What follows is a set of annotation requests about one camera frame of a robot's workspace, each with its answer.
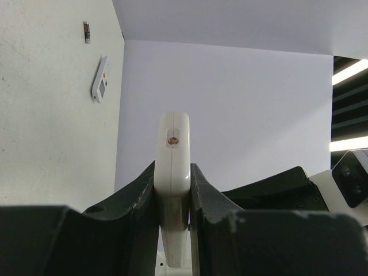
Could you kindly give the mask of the long white remote control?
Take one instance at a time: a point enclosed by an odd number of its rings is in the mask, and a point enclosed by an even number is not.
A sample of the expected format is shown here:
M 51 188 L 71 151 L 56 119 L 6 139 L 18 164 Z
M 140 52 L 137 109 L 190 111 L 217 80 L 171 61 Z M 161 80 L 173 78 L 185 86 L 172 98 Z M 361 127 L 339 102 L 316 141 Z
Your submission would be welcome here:
M 159 125 L 154 168 L 166 263 L 183 267 L 186 260 L 190 208 L 190 123 L 184 112 L 167 112 Z

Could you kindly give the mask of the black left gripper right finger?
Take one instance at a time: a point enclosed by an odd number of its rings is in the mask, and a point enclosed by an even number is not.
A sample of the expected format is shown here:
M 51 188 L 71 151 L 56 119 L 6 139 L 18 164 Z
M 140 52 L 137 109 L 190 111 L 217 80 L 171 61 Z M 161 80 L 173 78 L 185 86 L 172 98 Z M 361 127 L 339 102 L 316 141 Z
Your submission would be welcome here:
M 343 213 L 243 209 L 191 165 L 194 275 L 366 275 L 367 229 Z

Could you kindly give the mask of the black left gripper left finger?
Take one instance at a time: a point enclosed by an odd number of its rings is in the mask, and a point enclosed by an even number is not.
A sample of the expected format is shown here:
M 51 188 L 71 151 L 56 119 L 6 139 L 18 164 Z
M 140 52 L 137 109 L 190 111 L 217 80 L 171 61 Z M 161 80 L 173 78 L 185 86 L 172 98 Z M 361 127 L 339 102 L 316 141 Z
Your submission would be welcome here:
M 103 201 L 1 207 L 2 275 L 154 275 L 154 164 Z

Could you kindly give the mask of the small white remote with buttons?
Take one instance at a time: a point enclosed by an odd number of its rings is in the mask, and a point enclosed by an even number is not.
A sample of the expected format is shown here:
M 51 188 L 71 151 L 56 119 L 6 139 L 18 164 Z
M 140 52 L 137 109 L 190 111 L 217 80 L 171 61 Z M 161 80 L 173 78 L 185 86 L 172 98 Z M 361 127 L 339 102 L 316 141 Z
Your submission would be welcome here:
M 91 88 L 91 95 L 95 102 L 101 104 L 108 85 L 109 74 L 109 57 L 104 56 L 98 66 L 93 85 Z

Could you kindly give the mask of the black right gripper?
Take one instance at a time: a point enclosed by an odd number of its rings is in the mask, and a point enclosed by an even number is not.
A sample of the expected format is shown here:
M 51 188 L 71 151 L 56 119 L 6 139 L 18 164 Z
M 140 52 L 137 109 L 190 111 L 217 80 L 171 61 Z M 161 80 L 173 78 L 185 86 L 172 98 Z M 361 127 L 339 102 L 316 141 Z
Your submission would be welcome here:
M 318 187 L 300 166 L 223 195 L 243 209 L 328 211 Z

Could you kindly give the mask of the black battery near small remote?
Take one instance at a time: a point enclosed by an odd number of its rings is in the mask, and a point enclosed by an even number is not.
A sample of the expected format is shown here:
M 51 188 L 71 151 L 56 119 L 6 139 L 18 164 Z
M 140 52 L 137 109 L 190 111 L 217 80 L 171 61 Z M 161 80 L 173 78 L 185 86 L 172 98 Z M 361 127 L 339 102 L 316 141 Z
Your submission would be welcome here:
M 83 22 L 83 31 L 84 31 L 85 43 L 90 44 L 91 43 L 90 24 L 88 21 Z

